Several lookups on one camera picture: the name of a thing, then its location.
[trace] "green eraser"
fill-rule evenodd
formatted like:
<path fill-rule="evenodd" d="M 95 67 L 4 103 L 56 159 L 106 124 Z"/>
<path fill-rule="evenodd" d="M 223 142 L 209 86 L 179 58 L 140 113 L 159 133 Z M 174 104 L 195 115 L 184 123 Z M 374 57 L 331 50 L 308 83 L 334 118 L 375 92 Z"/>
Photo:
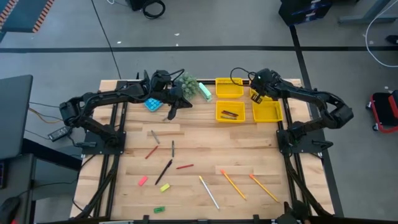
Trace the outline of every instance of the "green eraser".
<path fill-rule="evenodd" d="M 203 95 L 207 102 L 211 101 L 211 93 L 210 91 L 204 86 L 203 83 L 199 83 L 200 93 Z"/>
<path fill-rule="evenodd" d="M 164 206 L 163 207 L 158 207 L 154 209 L 154 213 L 159 213 L 159 212 L 164 212 Z"/>

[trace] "green object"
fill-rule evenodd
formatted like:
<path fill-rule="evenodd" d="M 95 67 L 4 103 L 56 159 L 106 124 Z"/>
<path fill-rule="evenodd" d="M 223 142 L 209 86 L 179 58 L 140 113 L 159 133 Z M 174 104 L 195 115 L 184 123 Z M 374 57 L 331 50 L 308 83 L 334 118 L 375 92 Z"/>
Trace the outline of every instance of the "green object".
<path fill-rule="evenodd" d="M 158 207 L 154 209 L 154 213 L 159 213 L 159 212 L 164 212 L 164 206 L 163 207 Z"/>
<path fill-rule="evenodd" d="M 185 99 L 191 100 L 199 92 L 199 83 L 195 76 L 185 72 L 177 79 L 177 81 L 182 83 L 182 90 Z"/>
<path fill-rule="evenodd" d="M 207 102 L 211 101 L 211 93 L 210 91 L 204 86 L 204 84 L 199 83 L 200 93 L 203 95 Z"/>

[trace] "red pencil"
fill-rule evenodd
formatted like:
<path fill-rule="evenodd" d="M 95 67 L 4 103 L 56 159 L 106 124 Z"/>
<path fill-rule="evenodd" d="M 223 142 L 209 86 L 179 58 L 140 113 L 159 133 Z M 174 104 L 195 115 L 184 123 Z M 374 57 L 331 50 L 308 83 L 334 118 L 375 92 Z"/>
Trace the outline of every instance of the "red pencil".
<path fill-rule="evenodd" d="M 150 156 L 150 155 L 152 155 L 152 153 L 154 153 L 154 151 L 157 149 L 157 146 L 155 146 L 155 148 L 153 149 L 153 150 L 151 150 L 151 152 L 150 153 L 148 153 L 148 155 L 145 157 L 145 159 L 148 159 L 148 157 Z"/>
<path fill-rule="evenodd" d="M 187 167 L 191 167 L 191 166 L 193 166 L 193 164 L 189 164 L 189 165 L 185 165 L 185 166 L 180 166 L 180 167 L 177 167 L 176 169 L 183 169 L 183 168 L 187 168 Z"/>

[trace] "green plush toy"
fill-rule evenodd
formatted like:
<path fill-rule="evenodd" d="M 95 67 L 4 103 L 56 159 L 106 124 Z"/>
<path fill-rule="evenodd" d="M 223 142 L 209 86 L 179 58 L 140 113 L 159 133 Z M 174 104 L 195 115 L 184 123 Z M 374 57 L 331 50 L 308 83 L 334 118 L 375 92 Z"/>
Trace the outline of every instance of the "green plush toy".
<path fill-rule="evenodd" d="M 185 99 L 191 100 L 199 92 L 199 83 L 197 82 L 197 78 L 193 75 L 185 72 L 177 81 L 182 82 L 182 90 Z"/>

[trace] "yellow bin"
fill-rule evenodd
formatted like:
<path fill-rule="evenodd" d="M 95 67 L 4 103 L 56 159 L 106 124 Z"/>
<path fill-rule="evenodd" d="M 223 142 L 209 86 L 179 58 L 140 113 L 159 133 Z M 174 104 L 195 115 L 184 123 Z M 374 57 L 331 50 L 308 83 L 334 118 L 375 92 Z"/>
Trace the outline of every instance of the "yellow bin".
<path fill-rule="evenodd" d="M 258 94 L 255 90 L 253 90 L 252 88 L 250 88 L 250 90 L 249 90 L 249 94 L 250 94 L 250 97 L 253 95 L 253 94 Z M 272 101 L 272 98 L 271 97 L 268 97 L 268 96 L 262 96 L 262 97 L 260 97 L 262 100 L 266 100 L 266 101 Z"/>
<path fill-rule="evenodd" d="M 233 78 L 233 80 L 243 85 L 242 78 Z M 216 95 L 219 98 L 239 98 L 243 96 L 243 86 L 235 85 L 230 78 L 216 78 Z"/>
<path fill-rule="evenodd" d="M 221 116 L 228 116 L 226 114 L 221 113 L 223 110 L 229 111 L 239 116 L 234 119 L 226 119 Z M 218 122 L 224 123 L 242 123 L 246 120 L 244 114 L 244 102 L 235 102 L 235 101 L 217 101 L 216 103 L 216 120 Z"/>
<path fill-rule="evenodd" d="M 262 101 L 260 104 L 252 102 L 253 118 L 257 123 L 278 122 L 283 120 L 282 108 L 279 101 Z"/>

